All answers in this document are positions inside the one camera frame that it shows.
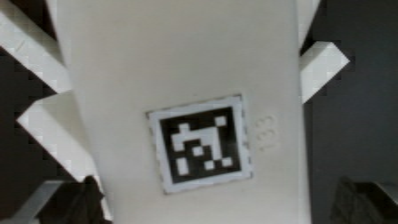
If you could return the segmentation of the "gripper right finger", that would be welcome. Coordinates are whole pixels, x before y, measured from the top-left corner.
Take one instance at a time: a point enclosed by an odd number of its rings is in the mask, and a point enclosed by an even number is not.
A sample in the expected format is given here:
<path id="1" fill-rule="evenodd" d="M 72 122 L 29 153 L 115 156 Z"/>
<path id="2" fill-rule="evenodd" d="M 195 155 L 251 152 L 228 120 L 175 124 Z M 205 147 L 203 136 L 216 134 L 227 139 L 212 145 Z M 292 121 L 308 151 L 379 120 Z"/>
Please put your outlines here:
<path id="1" fill-rule="evenodd" d="M 398 224 L 395 183 L 339 179 L 330 224 Z"/>

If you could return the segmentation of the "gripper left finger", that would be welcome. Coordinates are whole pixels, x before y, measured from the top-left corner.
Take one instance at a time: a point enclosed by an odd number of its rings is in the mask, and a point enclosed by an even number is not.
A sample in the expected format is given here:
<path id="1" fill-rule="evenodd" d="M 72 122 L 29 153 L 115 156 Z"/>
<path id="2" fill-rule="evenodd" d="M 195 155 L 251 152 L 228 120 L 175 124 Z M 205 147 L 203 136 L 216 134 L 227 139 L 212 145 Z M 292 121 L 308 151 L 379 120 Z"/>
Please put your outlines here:
<path id="1" fill-rule="evenodd" d="M 45 181 L 8 224 L 113 224 L 104 217 L 102 193 L 92 176 L 81 182 Z"/>

